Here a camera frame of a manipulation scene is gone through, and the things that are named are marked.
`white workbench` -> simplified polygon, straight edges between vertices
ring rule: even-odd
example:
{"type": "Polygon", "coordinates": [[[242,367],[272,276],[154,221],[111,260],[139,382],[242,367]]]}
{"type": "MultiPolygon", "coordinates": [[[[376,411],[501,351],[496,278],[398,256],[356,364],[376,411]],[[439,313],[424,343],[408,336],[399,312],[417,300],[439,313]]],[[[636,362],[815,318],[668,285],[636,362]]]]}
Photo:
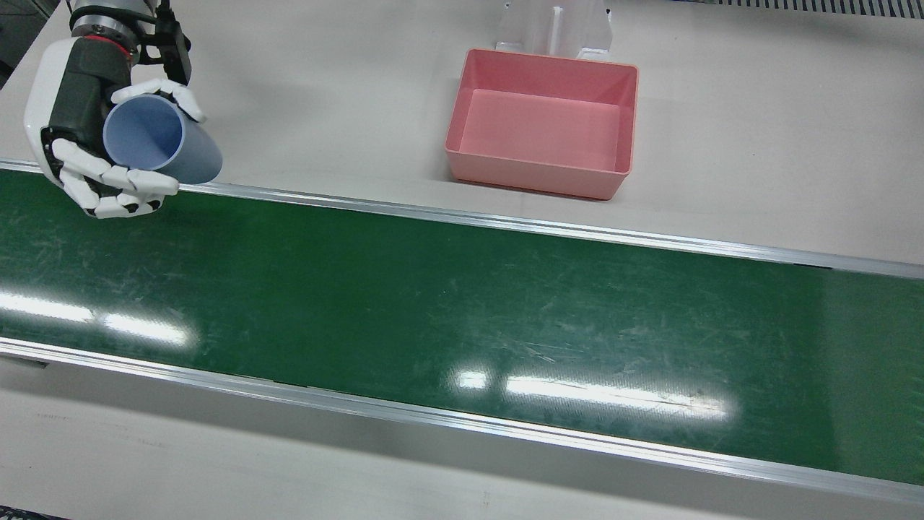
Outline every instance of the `white workbench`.
{"type": "MultiPolygon", "coordinates": [[[[503,2],[196,0],[191,86],[218,180],[924,265],[924,23],[608,2],[640,71],[635,162],[609,202],[454,181],[443,141],[462,62],[503,2]]],[[[59,8],[0,91],[0,157],[59,8]]],[[[147,78],[158,71],[137,70],[147,78]]]]}

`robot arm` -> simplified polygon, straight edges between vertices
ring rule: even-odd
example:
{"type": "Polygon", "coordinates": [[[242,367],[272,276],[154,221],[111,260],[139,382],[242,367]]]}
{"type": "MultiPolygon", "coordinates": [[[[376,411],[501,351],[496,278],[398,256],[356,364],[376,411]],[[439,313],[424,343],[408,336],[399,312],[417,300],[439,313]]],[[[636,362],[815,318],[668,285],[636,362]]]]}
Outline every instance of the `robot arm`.
{"type": "Polygon", "coordinates": [[[72,38],[45,50],[26,104],[30,147],[42,171],[92,217],[134,217],[176,194],[175,179],[113,165],[103,147],[109,110],[140,93],[158,93],[191,118],[205,119],[188,84],[189,40],[169,0],[78,0],[72,38]],[[153,58],[149,46],[160,56],[153,58]],[[169,79],[131,85],[136,64],[160,64],[169,79]]]}

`white bracket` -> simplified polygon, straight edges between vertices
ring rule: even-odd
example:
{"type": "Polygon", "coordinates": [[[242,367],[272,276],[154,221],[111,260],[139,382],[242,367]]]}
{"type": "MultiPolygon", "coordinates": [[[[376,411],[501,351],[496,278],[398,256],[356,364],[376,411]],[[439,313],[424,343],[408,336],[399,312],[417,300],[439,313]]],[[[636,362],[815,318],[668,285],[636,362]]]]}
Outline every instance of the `white bracket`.
{"type": "Polygon", "coordinates": [[[535,55],[605,59],[613,44],[603,0],[510,0],[494,47],[535,55]]]}

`vent grille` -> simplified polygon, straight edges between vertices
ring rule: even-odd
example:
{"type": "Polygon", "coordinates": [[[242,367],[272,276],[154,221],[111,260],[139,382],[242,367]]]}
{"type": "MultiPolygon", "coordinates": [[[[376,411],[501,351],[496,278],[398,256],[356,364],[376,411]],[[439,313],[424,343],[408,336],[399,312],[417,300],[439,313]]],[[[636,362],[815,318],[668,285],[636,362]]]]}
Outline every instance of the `vent grille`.
{"type": "Polygon", "coordinates": [[[924,19],[921,0],[688,0],[724,6],[768,7],[792,11],[843,13],[902,19],[924,19]]]}

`robotic finger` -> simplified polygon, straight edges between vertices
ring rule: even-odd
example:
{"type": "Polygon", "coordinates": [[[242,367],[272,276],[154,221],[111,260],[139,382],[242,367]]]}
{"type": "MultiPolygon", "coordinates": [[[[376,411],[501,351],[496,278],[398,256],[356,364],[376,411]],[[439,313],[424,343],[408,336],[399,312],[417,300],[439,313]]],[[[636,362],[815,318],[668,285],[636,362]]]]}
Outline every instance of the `robotic finger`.
{"type": "Polygon", "coordinates": [[[173,101],[176,102],[176,105],[180,107],[180,110],[186,112],[187,115],[189,115],[195,121],[199,123],[205,122],[205,113],[202,112],[201,108],[199,108],[199,102],[196,101],[196,96],[193,95],[192,91],[189,88],[177,83],[176,81],[163,78],[147,80],[143,83],[115,91],[112,96],[112,102],[115,105],[118,105],[128,98],[135,97],[136,95],[141,95],[143,93],[157,93],[166,95],[168,98],[173,99],[173,101]]]}
{"type": "Polygon", "coordinates": [[[52,152],[62,163],[59,179],[65,193],[97,218],[147,215],[163,204],[165,195],[175,195],[179,188],[172,177],[112,166],[65,139],[55,140],[52,152]],[[101,197],[104,187],[121,191],[101,197]]]}

